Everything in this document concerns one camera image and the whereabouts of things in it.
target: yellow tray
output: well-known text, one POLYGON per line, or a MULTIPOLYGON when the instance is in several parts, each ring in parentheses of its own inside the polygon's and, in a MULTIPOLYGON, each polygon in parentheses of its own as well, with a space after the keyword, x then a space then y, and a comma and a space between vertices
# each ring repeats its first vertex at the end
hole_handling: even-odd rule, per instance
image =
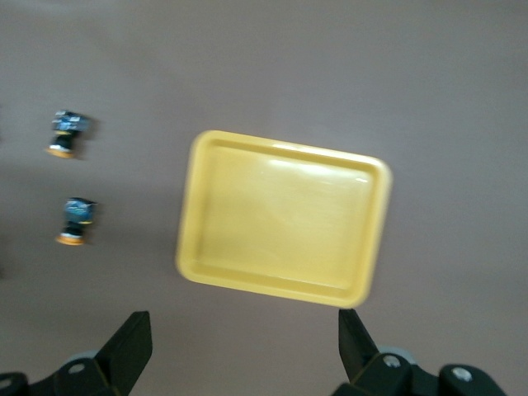
POLYGON ((391 180, 376 158, 206 131, 191 151, 177 267, 208 285, 357 306, 391 180))

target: toy figure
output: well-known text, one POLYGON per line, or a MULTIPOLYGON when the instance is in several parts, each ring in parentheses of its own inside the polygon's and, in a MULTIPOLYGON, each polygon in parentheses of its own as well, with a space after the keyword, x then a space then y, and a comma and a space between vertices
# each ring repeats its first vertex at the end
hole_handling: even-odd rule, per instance
POLYGON ((84 244, 84 228, 92 223, 96 202, 83 198, 70 198, 64 206, 68 221, 63 232, 56 238, 65 245, 84 244))
POLYGON ((90 120, 84 115, 61 110, 55 113, 53 130, 55 138, 46 151, 56 157, 73 157, 73 140, 81 133, 86 132, 90 120))

